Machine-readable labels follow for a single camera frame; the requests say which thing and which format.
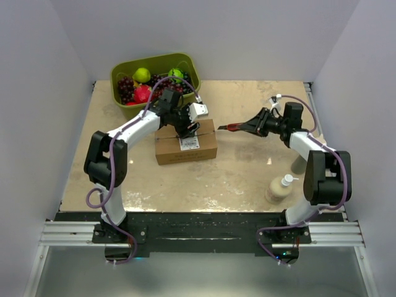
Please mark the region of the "red black utility knife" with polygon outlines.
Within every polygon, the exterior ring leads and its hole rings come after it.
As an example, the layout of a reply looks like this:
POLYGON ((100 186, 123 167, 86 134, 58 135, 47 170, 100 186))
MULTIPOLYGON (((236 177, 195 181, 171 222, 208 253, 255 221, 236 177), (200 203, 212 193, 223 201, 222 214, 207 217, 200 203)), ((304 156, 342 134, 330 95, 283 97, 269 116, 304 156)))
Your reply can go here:
POLYGON ((233 123, 233 124, 221 125, 217 129, 230 131, 230 132, 242 131, 243 123, 233 123))

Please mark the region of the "brown cardboard express box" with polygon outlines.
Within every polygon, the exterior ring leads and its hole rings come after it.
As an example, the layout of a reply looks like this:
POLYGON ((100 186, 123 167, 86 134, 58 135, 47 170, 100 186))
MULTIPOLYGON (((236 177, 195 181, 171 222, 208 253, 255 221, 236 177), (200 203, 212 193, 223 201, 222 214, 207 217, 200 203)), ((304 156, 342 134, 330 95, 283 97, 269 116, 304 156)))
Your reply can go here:
POLYGON ((217 157, 217 138, 212 119, 199 121, 195 135, 180 139, 173 126, 155 132, 155 157, 159 165, 211 160, 217 157))

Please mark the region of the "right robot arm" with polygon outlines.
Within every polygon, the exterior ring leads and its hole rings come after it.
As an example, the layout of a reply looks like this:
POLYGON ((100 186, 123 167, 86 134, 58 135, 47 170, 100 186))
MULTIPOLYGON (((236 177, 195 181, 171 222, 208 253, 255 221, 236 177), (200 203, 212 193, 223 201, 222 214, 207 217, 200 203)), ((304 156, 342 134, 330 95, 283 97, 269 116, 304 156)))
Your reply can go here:
POLYGON ((323 210, 337 210, 351 197, 351 157, 346 151, 329 148, 302 128, 304 107, 287 102, 282 115, 276 116, 262 108, 253 118, 235 124, 235 131, 244 131, 259 137, 278 134, 280 140, 298 152, 306 161, 303 181, 303 198, 284 211, 284 220, 278 226, 258 229, 259 244, 270 232, 283 243, 290 243, 298 235, 297 228, 307 226, 323 210))

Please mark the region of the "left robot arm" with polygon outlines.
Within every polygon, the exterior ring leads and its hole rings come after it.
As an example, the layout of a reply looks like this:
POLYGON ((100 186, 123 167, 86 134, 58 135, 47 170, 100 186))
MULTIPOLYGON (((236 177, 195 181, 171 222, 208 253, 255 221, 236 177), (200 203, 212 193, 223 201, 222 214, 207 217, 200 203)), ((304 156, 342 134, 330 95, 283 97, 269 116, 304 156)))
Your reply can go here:
POLYGON ((109 132, 96 131, 90 139, 84 172, 94 187, 88 191, 85 203, 101 210, 101 232, 115 243, 133 242, 121 194, 130 149, 164 126, 174 127, 180 139, 192 137, 200 127, 198 118, 209 113, 199 95, 195 102, 180 106, 182 97, 168 88, 160 98, 149 100, 127 123, 109 132))

